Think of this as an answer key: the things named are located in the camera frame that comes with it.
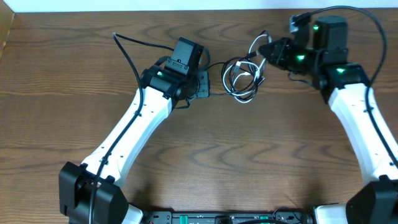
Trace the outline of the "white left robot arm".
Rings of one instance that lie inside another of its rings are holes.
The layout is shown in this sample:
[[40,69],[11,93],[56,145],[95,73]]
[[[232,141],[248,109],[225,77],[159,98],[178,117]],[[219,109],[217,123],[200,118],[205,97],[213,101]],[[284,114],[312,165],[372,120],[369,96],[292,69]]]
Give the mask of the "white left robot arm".
[[108,137],[80,165],[67,162],[58,176],[60,212],[70,223],[140,223],[144,211],[122,192],[128,173],[146,142],[180,100],[208,97],[206,70],[180,73],[153,65]]

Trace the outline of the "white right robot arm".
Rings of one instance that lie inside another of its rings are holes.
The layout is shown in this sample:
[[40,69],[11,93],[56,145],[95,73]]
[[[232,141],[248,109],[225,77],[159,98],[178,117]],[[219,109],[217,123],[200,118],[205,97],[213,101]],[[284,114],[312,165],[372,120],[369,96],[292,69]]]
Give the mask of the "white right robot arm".
[[304,223],[397,223],[397,143],[382,117],[371,82],[348,61],[348,25],[309,13],[290,18],[292,38],[262,45],[258,53],[289,73],[308,75],[336,114],[354,150],[363,188],[346,203],[314,206]]

